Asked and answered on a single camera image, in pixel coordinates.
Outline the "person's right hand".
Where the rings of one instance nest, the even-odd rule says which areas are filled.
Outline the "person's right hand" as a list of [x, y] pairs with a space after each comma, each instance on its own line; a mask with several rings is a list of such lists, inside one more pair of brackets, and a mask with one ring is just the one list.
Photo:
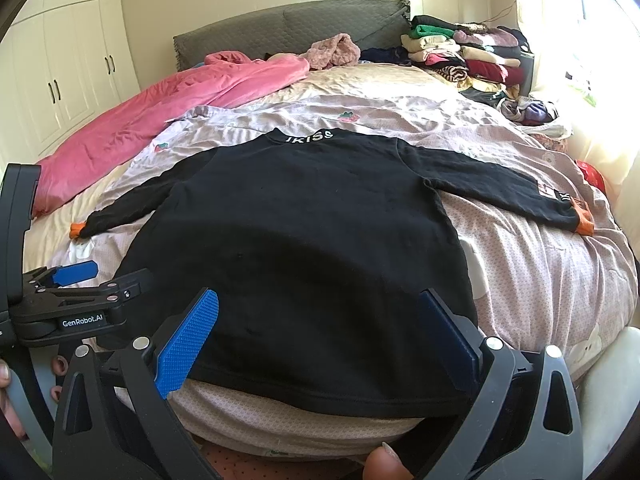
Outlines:
[[363, 480], [412, 480], [413, 474], [386, 443], [372, 451], [363, 465]]

